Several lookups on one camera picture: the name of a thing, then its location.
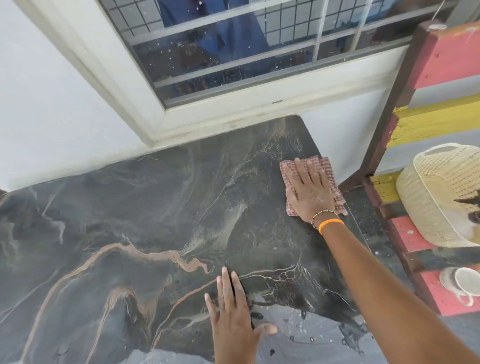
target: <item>bracelet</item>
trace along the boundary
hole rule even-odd
[[[331,222],[340,222],[341,224],[344,224],[344,225],[345,225],[345,223],[344,223],[342,220],[340,220],[339,218],[330,218],[330,219],[328,219],[328,220],[325,220],[324,222],[322,222],[322,223],[318,226],[318,232],[319,232],[319,233],[322,233],[322,228],[323,228],[325,225],[327,225],[327,224],[329,224],[329,223],[331,223]]]
[[[322,210],[322,211],[318,211],[318,212],[312,217],[312,220],[311,220],[311,222],[310,222],[315,230],[317,230],[317,228],[316,228],[315,225],[313,224],[313,220],[315,220],[315,218],[316,218],[318,215],[320,215],[322,212],[331,212],[332,214],[335,214],[335,215],[336,215],[335,211],[332,211],[332,210]]]

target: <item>basket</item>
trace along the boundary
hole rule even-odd
[[[400,199],[425,240],[444,247],[478,246],[480,148],[447,143],[419,153],[396,182]]]

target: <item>cleaning cloth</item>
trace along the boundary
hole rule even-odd
[[[312,161],[313,166],[315,168],[315,172],[318,173],[318,175],[320,175],[321,170],[325,171],[325,174],[327,175],[327,179],[328,179],[328,184],[330,185],[330,189],[332,190],[333,200],[335,202],[335,212],[337,214],[347,215],[347,210],[343,206],[343,204],[345,203],[345,199],[343,198],[342,194],[340,193],[340,190],[338,189],[338,186],[336,185],[335,178],[333,177],[332,166],[330,165],[330,161],[328,160],[328,157],[320,158],[319,156],[314,156],[306,159],[301,159],[300,162],[305,167],[305,169],[307,169],[307,160]],[[283,182],[285,183],[285,186],[295,190],[292,187],[292,183],[290,182],[287,175],[285,174],[285,170],[283,168],[285,165],[289,166],[292,172],[296,176],[300,176],[297,170],[297,166],[295,165],[295,162],[293,160],[283,160],[280,162],[280,171],[282,172],[282,178],[283,178]],[[295,212],[295,210],[293,209],[292,205],[288,200],[287,200],[287,215],[298,216],[298,214]]]

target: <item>orange wristband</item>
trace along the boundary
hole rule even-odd
[[[339,218],[329,218],[328,220],[325,220],[324,222],[322,222],[322,223],[318,226],[318,232],[319,232],[319,233],[322,233],[322,227],[324,227],[326,224],[329,224],[329,223],[331,223],[331,222],[339,222],[339,223],[345,225],[345,223],[344,223],[342,220],[340,220]]]

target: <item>black spot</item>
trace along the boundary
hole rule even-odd
[[[259,312],[251,312],[250,317],[255,318],[257,320],[262,320],[264,316]]]

